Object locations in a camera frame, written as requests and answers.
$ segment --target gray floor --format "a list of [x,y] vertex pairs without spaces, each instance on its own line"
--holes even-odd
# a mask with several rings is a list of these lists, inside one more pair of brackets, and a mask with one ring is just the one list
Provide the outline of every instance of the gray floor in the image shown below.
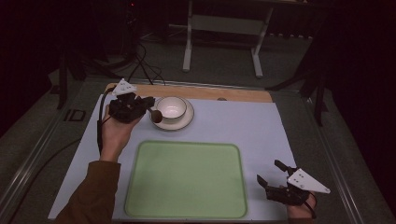
[[[168,85],[194,83],[263,90],[293,75],[310,40],[266,37],[261,52],[264,72],[261,79],[254,76],[248,48],[215,48],[204,42],[196,43],[192,49],[191,70],[183,73],[184,46],[178,39],[168,44],[147,40],[142,43],[147,48],[145,61],[162,69],[162,77]],[[126,67],[117,74],[128,77],[133,68]],[[54,82],[56,75],[57,71],[51,75],[55,77]],[[144,76],[139,69],[132,82],[141,82],[141,78]],[[9,214],[14,213],[22,194],[28,189],[32,180],[28,177],[33,177],[51,155],[83,135],[100,93],[107,83],[117,82],[94,72],[84,82],[69,79],[69,100],[64,110],[56,109],[57,95],[46,94],[0,139],[1,192],[12,191],[7,186],[14,174],[23,173],[18,169],[31,151],[42,149],[42,153],[35,154],[36,168],[21,181],[25,187],[11,197],[7,209],[1,208]],[[317,223],[396,223],[332,101],[331,92],[326,91],[328,111],[323,112],[324,126],[319,128],[312,116],[311,100],[315,99],[301,98],[297,92],[300,86],[301,83],[296,83],[285,90],[271,92],[271,95],[279,109],[296,163],[332,189],[329,195],[318,195]],[[68,109],[86,111],[87,116],[82,122],[64,121]],[[77,146],[75,143],[63,150],[39,173],[12,223],[51,223],[47,215]]]

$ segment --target hand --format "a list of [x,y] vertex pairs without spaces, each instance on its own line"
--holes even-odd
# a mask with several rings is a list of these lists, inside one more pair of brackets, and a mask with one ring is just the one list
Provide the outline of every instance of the hand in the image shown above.
[[102,125],[103,148],[99,160],[117,162],[131,137],[132,129],[141,119],[142,117],[133,120],[131,123],[121,123],[108,115],[107,105]]
[[[312,209],[315,210],[317,200],[314,196],[314,192],[311,191],[311,193],[312,194],[309,194],[306,202],[309,204],[309,206],[311,206]],[[309,210],[309,208],[305,204],[298,206],[287,205],[286,207],[288,210],[289,218],[312,218],[311,210]]]

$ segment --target white tabletop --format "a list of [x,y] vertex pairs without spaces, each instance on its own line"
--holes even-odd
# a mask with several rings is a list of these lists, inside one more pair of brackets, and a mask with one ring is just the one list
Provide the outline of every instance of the white tabletop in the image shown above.
[[[114,99],[108,95],[106,104]],[[240,149],[243,176],[247,190],[247,214],[230,222],[285,220],[285,205],[266,200],[264,189],[257,183],[261,175],[270,186],[286,185],[286,173],[274,166],[274,160],[295,167],[289,142],[274,103],[248,103],[189,99],[194,118],[189,126],[177,132],[158,129],[149,120],[149,113],[135,126],[132,137],[120,155],[119,189],[116,194],[114,220],[141,220],[124,212],[125,198],[138,145],[146,140],[169,140],[207,143],[230,143]],[[100,98],[92,113],[78,150],[49,213],[54,219],[64,208],[71,194],[84,179],[88,163],[99,157],[96,144],[96,121]],[[196,221],[189,218],[183,221]]]

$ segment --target green placemat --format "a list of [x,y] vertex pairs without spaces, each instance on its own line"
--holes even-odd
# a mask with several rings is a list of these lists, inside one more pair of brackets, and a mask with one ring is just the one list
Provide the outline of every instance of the green placemat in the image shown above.
[[248,207],[238,147],[141,143],[125,210],[131,217],[243,217]]

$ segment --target white plate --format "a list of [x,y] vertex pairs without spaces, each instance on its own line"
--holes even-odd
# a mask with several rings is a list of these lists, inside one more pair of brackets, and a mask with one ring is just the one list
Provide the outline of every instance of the white plate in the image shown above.
[[[186,113],[184,114],[183,118],[179,120],[177,123],[170,123],[167,122],[165,119],[163,119],[163,121],[161,121],[160,123],[153,122],[155,126],[164,129],[166,131],[176,131],[190,124],[190,122],[194,118],[194,108],[192,107],[192,104],[188,100],[181,97],[179,98],[182,99],[187,105]],[[157,109],[157,104],[159,101],[160,100],[155,101],[154,107],[151,108],[152,110]]]

